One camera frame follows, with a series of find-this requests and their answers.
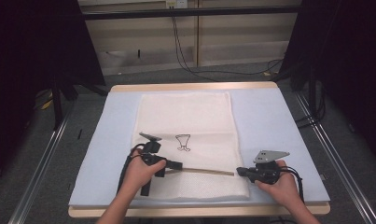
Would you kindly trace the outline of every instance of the black drawing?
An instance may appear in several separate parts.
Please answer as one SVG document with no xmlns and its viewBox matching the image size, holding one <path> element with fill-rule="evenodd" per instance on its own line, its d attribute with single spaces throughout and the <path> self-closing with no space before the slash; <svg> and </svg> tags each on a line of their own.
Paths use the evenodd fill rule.
<svg viewBox="0 0 376 224">
<path fill-rule="evenodd" d="M 190 138 L 190 134 L 179 134 L 176 135 L 175 138 L 178 139 L 179 143 L 181 144 L 181 147 L 179 147 L 178 150 L 190 151 L 190 148 L 188 148 L 188 140 Z"/>
</svg>

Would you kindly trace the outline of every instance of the black cable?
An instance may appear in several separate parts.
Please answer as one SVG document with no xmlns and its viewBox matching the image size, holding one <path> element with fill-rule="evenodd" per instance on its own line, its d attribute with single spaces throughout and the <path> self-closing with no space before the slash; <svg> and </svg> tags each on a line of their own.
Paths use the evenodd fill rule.
<svg viewBox="0 0 376 224">
<path fill-rule="evenodd" d="M 193 72 L 193 71 L 190 70 L 190 68 L 188 67 L 188 65 L 187 65 L 187 63 L 186 63 L 184 53 L 182 52 L 181 42 L 179 41 L 179 34 L 178 34 L 178 28 L 176 27 L 176 20 L 175 20 L 175 17 L 172 17 L 172 20 L 173 20 L 173 26 L 174 26 L 174 41 L 175 41 L 176 59 L 178 60 L 179 65 L 180 65 L 185 71 L 191 73 L 191 74 L 192 74 L 193 76 L 195 76 L 195 77 L 200 77 L 200 78 L 204 78 L 204 79 L 207 79 L 207 80 L 210 80 L 210 81 L 218 82 L 217 80 L 211 79 L 211 78 L 209 78 L 209 77 L 202 77 L 202 76 L 199 76 L 199 75 L 197 75 L 195 72 Z M 178 46 L 179 46 L 179 51 L 181 52 L 181 56 L 182 56 L 182 59 L 183 59 L 183 61 L 184 61 L 185 67 L 182 65 L 181 61 L 179 60 Z"/>
<path fill-rule="evenodd" d="M 305 116 L 301 119 L 295 119 L 296 123 L 302 122 L 306 119 L 313 119 L 313 121 L 310 121 L 309 123 L 304 124 L 304 125 L 300 125 L 298 128 L 299 129 L 306 128 L 306 127 L 312 126 L 312 125 L 318 123 L 319 121 L 321 121 L 326 114 L 326 108 L 327 107 L 326 107 L 326 103 L 325 103 L 325 88 L 322 85 L 321 86 L 321 98 L 320 98 L 320 101 L 319 101 L 318 108 L 316 110 L 317 117 L 314 117 L 312 115 L 308 115 L 308 116 Z"/>
<path fill-rule="evenodd" d="M 135 147 L 132 148 L 132 151 L 136 150 L 138 147 L 144 147 L 145 144 L 137 144 Z"/>
<path fill-rule="evenodd" d="M 292 175 L 294 175 L 296 177 L 296 179 L 298 180 L 299 196 L 300 196 L 301 200 L 304 202 L 303 183 L 302 183 L 303 179 L 300 178 L 298 172 L 295 169 L 293 169 L 293 168 L 291 168 L 289 166 L 282 166 L 282 167 L 280 167 L 280 171 L 281 172 L 290 173 L 290 174 L 292 174 Z"/>
<path fill-rule="evenodd" d="M 214 80 L 214 79 L 211 79 L 209 77 L 202 77 L 202 76 L 199 76 L 197 74 L 199 73 L 224 73 L 224 74 L 235 74 L 235 75 L 243 75 L 243 76 L 252 76 L 252 75 L 258 75 L 258 74 L 262 74 L 262 73 L 265 73 L 265 72 L 268 72 L 268 71 L 271 71 L 271 69 L 273 69 L 273 67 L 277 66 L 280 62 L 282 62 L 284 59 L 277 59 L 277 60 L 271 60 L 268 62 L 268 67 L 266 70 L 262 70 L 262 71 L 259 71 L 259 72 L 255 72 L 255 73 L 240 73 L 240 72 L 231 72 L 231 71 L 218 71 L 218 70 L 208 70 L 208 71 L 192 71 L 187 63 L 186 63 L 186 60 L 185 60 L 185 57 L 184 57 L 184 54 L 182 52 L 182 48 L 181 48 L 181 43 L 180 43 L 180 40 L 179 40 L 179 34 L 178 34 L 178 28 L 176 26 L 176 20 L 175 20 L 175 17 L 172 17 L 172 20 L 173 20 L 173 27 L 174 27 L 174 42 L 175 42 L 175 51 L 176 51 L 176 59 L 178 60 L 178 63 L 179 65 L 187 72 L 191 73 L 193 76 L 195 77 L 201 77 L 201 78 L 205 78 L 205 79 L 208 79 L 208 80 L 211 80 L 211 81 L 215 81 L 217 82 L 217 80 Z M 178 49 L 181 53 L 181 56 L 182 56 L 182 60 L 184 62 L 184 65 L 182 65 L 182 63 L 180 62 L 180 59 L 179 59 L 179 53 L 178 53 Z M 274 65 L 270 66 L 270 63 L 272 62 L 276 62 L 278 61 L 277 63 L 275 63 Z"/>
<path fill-rule="evenodd" d="M 135 155 L 135 156 L 130 156 L 132 159 L 134 159 L 135 157 L 142 157 L 143 154 L 138 154 L 138 155 Z"/>
</svg>

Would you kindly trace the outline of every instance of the white towel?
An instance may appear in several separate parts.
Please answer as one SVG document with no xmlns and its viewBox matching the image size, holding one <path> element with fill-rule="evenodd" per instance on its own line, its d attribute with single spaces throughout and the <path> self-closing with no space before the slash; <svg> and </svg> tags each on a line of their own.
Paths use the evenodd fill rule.
<svg viewBox="0 0 376 224">
<path fill-rule="evenodd" d="M 249 197 L 246 180 L 236 174 L 243 162 L 228 92 L 143 95 L 133 146 L 147 142 L 140 132 L 162 138 L 158 155 L 181 161 L 184 168 L 235 173 L 228 176 L 181 172 L 153 177 L 150 199 L 219 202 Z"/>
</svg>

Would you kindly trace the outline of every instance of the wooden stick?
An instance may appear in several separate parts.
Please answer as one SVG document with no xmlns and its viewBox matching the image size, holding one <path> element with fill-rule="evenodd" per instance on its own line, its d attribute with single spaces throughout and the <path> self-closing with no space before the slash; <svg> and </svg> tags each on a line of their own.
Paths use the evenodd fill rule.
<svg viewBox="0 0 376 224">
<path fill-rule="evenodd" d="M 172 174 L 177 174 L 179 172 L 199 173 L 199 174 L 208 174 L 208 175 L 231 175 L 231 176 L 234 176 L 234 172 L 196 169 L 196 168 L 183 168 L 181 171 L 179 171 L 179 170 L 167 170 L 165 172 L 165 174 L 172 175 Z"/>
</svg>

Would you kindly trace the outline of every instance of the wall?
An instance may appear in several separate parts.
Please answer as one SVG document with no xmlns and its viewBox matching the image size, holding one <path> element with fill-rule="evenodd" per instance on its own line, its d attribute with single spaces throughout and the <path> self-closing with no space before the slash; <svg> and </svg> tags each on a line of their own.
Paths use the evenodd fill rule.
<svg viewBox="0 0 376 224">
<path fill-rule="evenodd" d="M 98 0 L 95 5 L 88 6 L 91 4 L 90 1 L 92 0 L 80 0 L 83 12 L 165 8 L 165 1 L 101 5 L 102 2 Z M 188 1 L 188 7 L 299 4 L 300 0 Z M 176 18 L 176 24 L 185 60 L 189 66 L 253 63 L 284 57 L 296 16 L 296 13 L 290 13 L 185 17 Z M 130 71 L 113 69 L 120 67 L 140 66 L 141 70 L 145 70 L 145 67 L 150 70 L 153 66 L 179 67 L 175 57 L 174 27 L 171 18 L 87 21 L 87 26 L 105 75 L 115 74 L 117 71 Z"/>
</svg>

